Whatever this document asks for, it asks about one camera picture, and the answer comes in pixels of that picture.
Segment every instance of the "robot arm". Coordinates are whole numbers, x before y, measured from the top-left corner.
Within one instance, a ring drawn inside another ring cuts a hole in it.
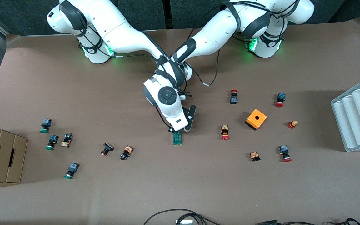
[[[86,30],[74,30],[69,27],[63,20],[60,12],[59,5],[55,6],[47,15],[47,22],[56,32],[73,34],[83,46],[84,53],[88,59],[96,64],[101,64],[109,60],[109,55],[113,55],[106,48],[105,42],[101,37],[89,27]]]
[[[190,126],[192,121],[190,117],[193,118],[194,115],[186,118],[180,101],[185,99],[185,96],[179,96],[178,87],[183,85],[185,78],[190,79],[191,69],[187,65],[179,67],[170,60],[154,40],[147,34],[134,29],[110,0],[60,0],[60,4],[53,9],[52,13],[60,16],[55,19],[59,20],[59,24],[56,23],[55,26],[50,23],[51,27],[58,32],[72,33],[77,36],[84,34],[87,30],[90,31],[87,34],[94,35],[96,33],[90,28],[93,26],[101,36],[100,41],[103,44],[106,43],[116,53],[139,50],[149,52],[155,58],[158,69],[153,77],[144,83],[146,98],[152,105],[161,109],[174,130],[178,131]],[[92,43],[98,42],[91,38],[89,40]]]
[[[248,38],[262,35],[269,25],[267,11],[241,4],[230,5],[217,13],[195,36],[182,44],[173,54],[180,63],[196,56],[210,55],[218,51],[235,32],[242,32]]]
[[[246,39],[263,36],[263,39],[269,37],[275,40],[276,37],[279,38],[284,34],[287,20],[301,24],[306,22],[314,11],[314,5],[310,0],[256,0],[255,4],[260,4],[263,9],[244,5],[241,0],[230,0],[230,2],[237,15],[232,6],[226,5],[225,10],[217,13],[202,30],[182,44],[172,54],[172,59],[178,59],[178,62],[183,63],[191,57],[212,54],[219,50],[235,32],[243,33]],[[265,49],[260,45],[257,43],[254,52],[258,56],[271,57],[276,51],[278,41],[268,47],[274,48],[274,52],[264,52],[261,55],[260,50]]]

